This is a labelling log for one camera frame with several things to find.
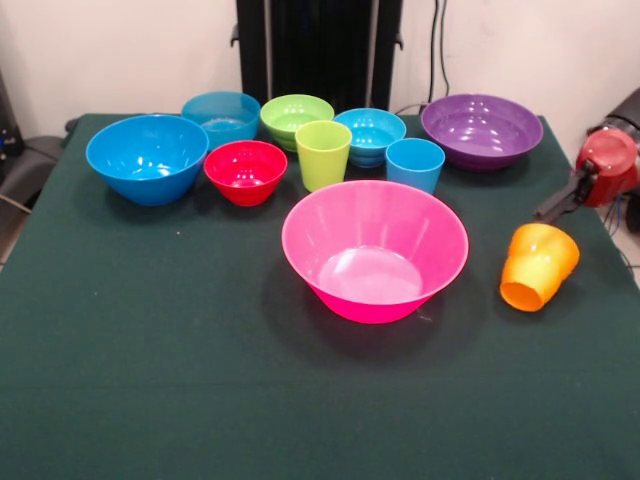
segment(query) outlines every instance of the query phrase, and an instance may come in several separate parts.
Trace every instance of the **orange cup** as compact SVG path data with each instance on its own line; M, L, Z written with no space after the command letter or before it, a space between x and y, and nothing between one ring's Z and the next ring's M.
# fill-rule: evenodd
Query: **orange cup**
M543 223L523 225L511 238L500 295L518 310L540 310L571 275L579 259L578 245L559 228Z

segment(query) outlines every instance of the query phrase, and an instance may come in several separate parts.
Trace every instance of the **light blue bowl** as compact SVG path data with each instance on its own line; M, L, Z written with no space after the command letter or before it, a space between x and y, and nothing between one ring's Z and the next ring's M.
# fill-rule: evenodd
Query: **light blue bowl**
M386 110L355 108L338 115L334 121L351 130L351 163L373 168L384 163L384 152L393 142L404 138L407 127L402 119Z
M192 98L182 116L193 120L209 135L209 149L225 143L253 140L260 124L260 103L240 92L210 92Z
M99 131L89 165L116 192L144 206L164 205L193 185L209 147L197 123L174 115L141 115Z

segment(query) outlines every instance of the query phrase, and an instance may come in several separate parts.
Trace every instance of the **blue cup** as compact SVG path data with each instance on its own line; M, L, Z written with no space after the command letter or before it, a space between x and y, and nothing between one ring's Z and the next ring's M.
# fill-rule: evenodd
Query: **blue cup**
M444 150L421 138L392 143L385 152L387 180L433 193L444 165Z

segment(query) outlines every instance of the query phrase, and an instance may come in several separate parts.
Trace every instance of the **plastic cup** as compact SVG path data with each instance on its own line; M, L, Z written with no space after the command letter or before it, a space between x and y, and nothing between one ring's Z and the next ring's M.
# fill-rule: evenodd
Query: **plastic cup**
M538 311L553 298L579 259L578 245L559 228L523 225L511 239L500 294L518 310Z
M404 138L389 145L385 157L387 180L435 192L445 158L438 145L421 138Z
M309 122L296 131L302 183L310 192L344 180L351 131L331 120Z

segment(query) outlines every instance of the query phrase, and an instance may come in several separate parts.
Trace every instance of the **plastic bowl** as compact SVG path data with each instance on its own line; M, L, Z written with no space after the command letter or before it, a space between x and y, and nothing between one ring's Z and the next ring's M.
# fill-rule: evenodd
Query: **plastic bowl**
M334 120L351 130L353 139L349 158L351 163L362 168L382 165L386 148L407 133L400 117L377 108L347 110Z
M254 207L265 202L287 171L287 156L270 143L247 140L218 147L204 173L230 202Z
M298 202L285 219L282 246L293 269L335 313L388 323L458 276L469 239L456 214L434 196L357 180Z
M260 118L282 148L295 152L296 130L314 120L332 120L333 107L311 95L284 95L265 103Z
M134 203L164 205L193 185L209 147L197 123L173 115L141 115L113 123L89 142L89 165Z
M542 140L538 117L522 105L491 95L462 94L428 105L421 115L426 134L447 163L471 171L513 165Z
M182 116L209 135L209 149L238 140L253 140L260 123L260 104L240 92L203 93L182 107Z

